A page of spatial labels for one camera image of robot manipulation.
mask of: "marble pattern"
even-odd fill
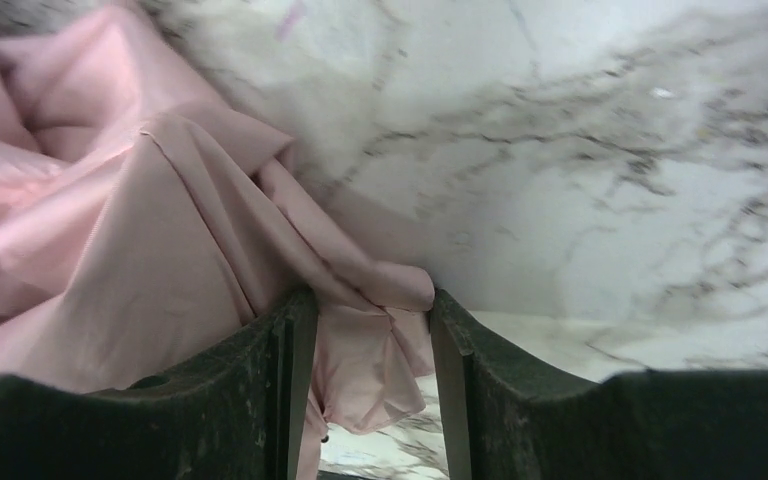
[[[768,368],[768,0],[144,0],[364,247],[592,380]],[[95,0],[0,0],[51,31]],[[446,478],[429,409],[323,468]]]

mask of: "purple mark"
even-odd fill
[[[290,8],[287,9],[284,19],[278,24],[278,28],[275,29],[275,38],[283,42],[305,13],[307,13],[307,9],[305,8],[304,0],[294,1]]]

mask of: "wrinkled fabric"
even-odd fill
[[[428,275],[368,257],[291,167],[291,138],[231,110],[130,5],[0,37],[0,372],[126,388],[307,283],[298,478],[327,422],[367,433],[422,410]]]

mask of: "black object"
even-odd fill
[[[317,316],[297,291],[127,390],[0,376],[0,480],[295,480]]]
[[[451,480],[768,480],[768,371],[595,384],[496,335],[444,291],[430,322]]]

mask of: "pink fabric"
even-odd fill
[[[326,422],[366,433],[424,408],[428,275],[343,234],[288,172],[291,144],[132,8],[0,37],[0,372],[127,387],[305,282],[321,315],[298,478]]]

